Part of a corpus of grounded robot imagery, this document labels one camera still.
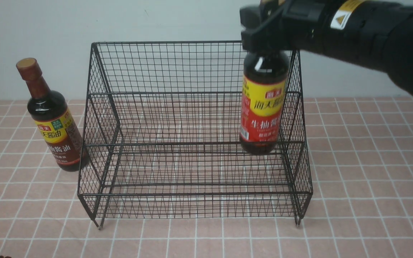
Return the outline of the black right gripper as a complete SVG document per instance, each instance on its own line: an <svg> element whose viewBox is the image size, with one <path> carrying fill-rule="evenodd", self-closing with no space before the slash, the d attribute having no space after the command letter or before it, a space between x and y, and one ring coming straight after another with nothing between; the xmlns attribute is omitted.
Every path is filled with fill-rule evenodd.
<svg viewBox="0 0 413 258"><path fill-rule="evenodd" d="M322 26L318 0L262 0L239 10L242 47L253 53L316 49Z"/></svg>

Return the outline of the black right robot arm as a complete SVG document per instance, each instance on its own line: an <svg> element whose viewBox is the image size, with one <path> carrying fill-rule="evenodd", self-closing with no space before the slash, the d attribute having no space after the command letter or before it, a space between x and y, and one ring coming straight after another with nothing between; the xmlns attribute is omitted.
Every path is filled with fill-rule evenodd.
<svg viewBox="0 0 413 258"><path fill-rule="evenodd" d="M413 6L379 0L267 0L240 9L243 48L302 50L386 73L413 96Z"/></svg>

